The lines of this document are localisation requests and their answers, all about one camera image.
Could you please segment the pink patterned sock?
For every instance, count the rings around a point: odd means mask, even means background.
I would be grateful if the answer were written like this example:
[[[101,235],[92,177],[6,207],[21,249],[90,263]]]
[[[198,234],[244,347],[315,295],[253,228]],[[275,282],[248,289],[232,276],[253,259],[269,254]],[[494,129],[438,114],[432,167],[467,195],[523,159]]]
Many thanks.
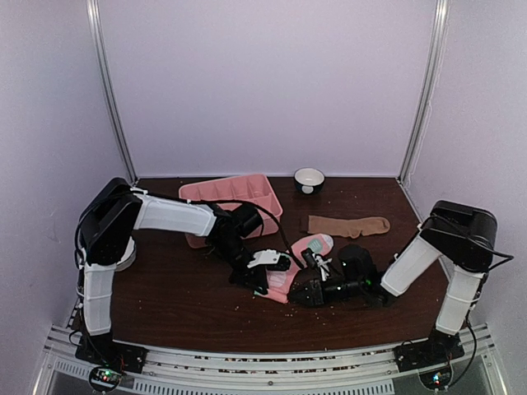
[[[305,249],[311,249],[314,254],[318,254],[323,258],[332,251],[333,246],[334,241],[330,235],[318,233],[297,240],[291,248],[293,256],[298,258],[305,267],[306,261],[301,256],[302,251]],[[291,290],[291,286],[301,269],[286,253],[282,253],[282,258],[286,259],[285,264],[287,268],[275,269],[272,268],[271,265],[265,265],[268,281],[267,293],[264,295],[255,291],[254,294],[281,304],[287,304],[289,302],[288,294]]]

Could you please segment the tan brown sock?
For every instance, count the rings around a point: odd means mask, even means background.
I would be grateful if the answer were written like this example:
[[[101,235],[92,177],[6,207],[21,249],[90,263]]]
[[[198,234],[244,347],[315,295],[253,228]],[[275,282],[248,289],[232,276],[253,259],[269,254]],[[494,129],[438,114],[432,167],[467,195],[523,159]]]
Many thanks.
[[[309,235],[325,234],[357,239],[361,236],[384,235],[390,231],[390,222],[380,216],[359,219],[338,219],[308,215],[300,219],[300,230]]]

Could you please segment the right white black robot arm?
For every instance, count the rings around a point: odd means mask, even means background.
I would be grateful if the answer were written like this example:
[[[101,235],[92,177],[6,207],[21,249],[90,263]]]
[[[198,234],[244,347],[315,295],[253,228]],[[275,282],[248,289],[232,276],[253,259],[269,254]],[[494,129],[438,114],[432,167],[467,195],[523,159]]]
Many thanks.
[[[313,249],[302,257],[309,268],[322,272],[293,289],[288,299],[306,307],[363,297],[375,307],[391,305],[436,262],[449,263],[449,280],[440,312],[422,345],[422,356],[433,364],[454,349],[454,340],[477,304],[490,272],[513,260],[496,250],[498,221],[490,211],[440,200],[417,227],[414,236],[391,263],[380,271],[370,252],[349,244],[338,251],[341,272],[330,275],[330,265]]]

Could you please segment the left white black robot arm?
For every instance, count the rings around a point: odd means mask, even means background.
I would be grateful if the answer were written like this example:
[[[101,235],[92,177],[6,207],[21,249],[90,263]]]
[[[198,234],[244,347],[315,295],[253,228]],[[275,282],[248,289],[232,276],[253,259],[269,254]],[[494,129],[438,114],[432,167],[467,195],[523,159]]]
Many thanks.
[[[118,359],[111,321],[114,274],[135,259],[137,232],[202,238],[231,268],[232,283],[266,293],[264,267],[244,242],[263,224],[254,202],[169,198],[134,188],[121,178],[111,179],[80,215],[74,234],[87,353],[100,365],[111,365]]]

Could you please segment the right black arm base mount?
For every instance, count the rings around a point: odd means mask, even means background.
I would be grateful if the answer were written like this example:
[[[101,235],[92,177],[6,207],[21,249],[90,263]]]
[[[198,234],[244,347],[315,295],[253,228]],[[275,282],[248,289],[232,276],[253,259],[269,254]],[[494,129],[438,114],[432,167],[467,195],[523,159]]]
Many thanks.
[[[433,391],[447,389],[454,379],[452,361],[464,355],[460,344],[448,348],[429,340],[403,342],[394,348],[399,372],[417,371],[421,384]]]

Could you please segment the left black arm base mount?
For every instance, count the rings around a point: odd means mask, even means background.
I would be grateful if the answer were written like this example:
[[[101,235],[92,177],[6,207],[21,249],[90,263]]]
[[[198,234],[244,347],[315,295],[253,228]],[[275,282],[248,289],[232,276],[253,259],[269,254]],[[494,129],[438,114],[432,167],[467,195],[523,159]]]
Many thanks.
[[[109,393],[123,382],[128,373],[142,372],[147,349],[115,342],[106,335],[82,335],[75,356],[93,364],[87,379],[92,389],[98,393]]]

